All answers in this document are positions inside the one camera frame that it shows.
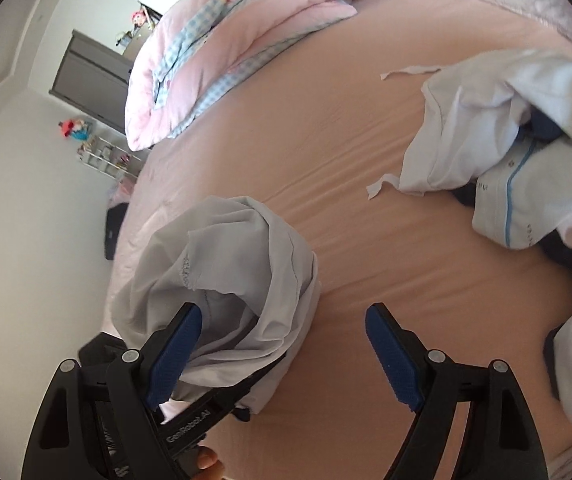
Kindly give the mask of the person's left hand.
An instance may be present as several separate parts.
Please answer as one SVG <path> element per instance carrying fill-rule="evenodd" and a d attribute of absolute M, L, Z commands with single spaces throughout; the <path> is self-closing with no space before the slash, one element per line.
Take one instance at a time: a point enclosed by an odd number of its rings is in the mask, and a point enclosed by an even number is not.
<path fill-rule="evenodd" d="M 200 446 L 197 450 L 195 460 L 197 472 L 192 477 L 193 480 L 223 480 L 225 467 L 218 454 L 211 448 Z"/>

